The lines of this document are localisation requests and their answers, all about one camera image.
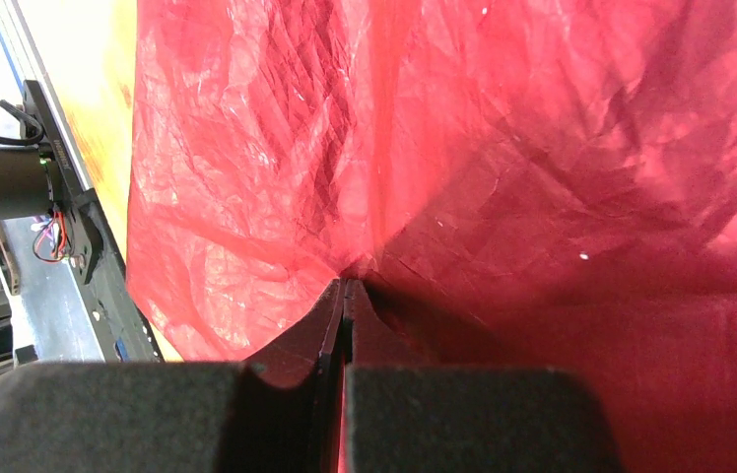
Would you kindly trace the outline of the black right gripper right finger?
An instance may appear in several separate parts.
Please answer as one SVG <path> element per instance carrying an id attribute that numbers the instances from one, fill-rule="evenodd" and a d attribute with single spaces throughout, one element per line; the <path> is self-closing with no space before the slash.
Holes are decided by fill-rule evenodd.
<path id="1" fill-rule="evenodd" d="M 620 472 L 600 401 L 551 369 L 431 364 L 345 286 L 350 472 Z"/>

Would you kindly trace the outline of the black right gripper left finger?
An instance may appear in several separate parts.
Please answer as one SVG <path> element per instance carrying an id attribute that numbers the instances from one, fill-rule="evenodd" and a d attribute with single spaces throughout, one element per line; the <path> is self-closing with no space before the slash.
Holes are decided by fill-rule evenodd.
<path id="1" fill-rule="evenodd" d="M 0 381 L 0 472 L 334 472 L 347 285 L 229 363 L 33 363 Z"/>

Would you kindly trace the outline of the dark red wrapping paper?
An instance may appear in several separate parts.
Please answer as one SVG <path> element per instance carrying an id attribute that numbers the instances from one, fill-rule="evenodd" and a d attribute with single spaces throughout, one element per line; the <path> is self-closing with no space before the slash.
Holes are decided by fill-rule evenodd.
<path id="1" fill-rule="evenodd" d="M 128 285 L 239 360 L 335 277 L 737 472 L 737 1 L 141 1 Z"/>

